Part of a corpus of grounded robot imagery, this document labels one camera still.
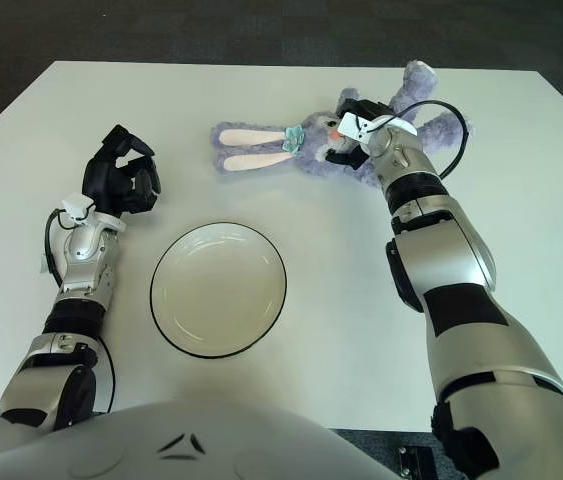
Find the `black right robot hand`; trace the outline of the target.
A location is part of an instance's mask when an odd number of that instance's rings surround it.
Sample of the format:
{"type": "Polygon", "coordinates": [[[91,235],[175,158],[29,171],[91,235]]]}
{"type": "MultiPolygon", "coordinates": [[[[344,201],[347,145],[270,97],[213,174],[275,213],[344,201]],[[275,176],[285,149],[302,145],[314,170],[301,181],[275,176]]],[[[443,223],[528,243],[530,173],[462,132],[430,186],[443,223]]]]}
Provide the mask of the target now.
{"type": "Polygon", "coordinates": [[[362,140],[372,127],[373,121],[393,113],[393,110],[381,102],[344,99],[336,110],[338,120],[330,134],[331,140],[339,142],[340,145],[329,148],[325,160],[358,170],[369,158],[362,148],[362,140]]]}

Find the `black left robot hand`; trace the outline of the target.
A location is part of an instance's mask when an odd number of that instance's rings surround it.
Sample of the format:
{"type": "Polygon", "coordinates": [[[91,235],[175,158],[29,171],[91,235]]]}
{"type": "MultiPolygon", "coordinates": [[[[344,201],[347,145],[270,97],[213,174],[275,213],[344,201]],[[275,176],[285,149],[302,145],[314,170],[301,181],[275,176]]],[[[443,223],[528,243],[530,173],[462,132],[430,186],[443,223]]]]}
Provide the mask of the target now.
{"type": "Polygon", "coordinates": [[[161,194],[154,155],[140,138],[115,125],[86,165],[82,194],[98,212],[116,218],[150,211],[161,194]]]}

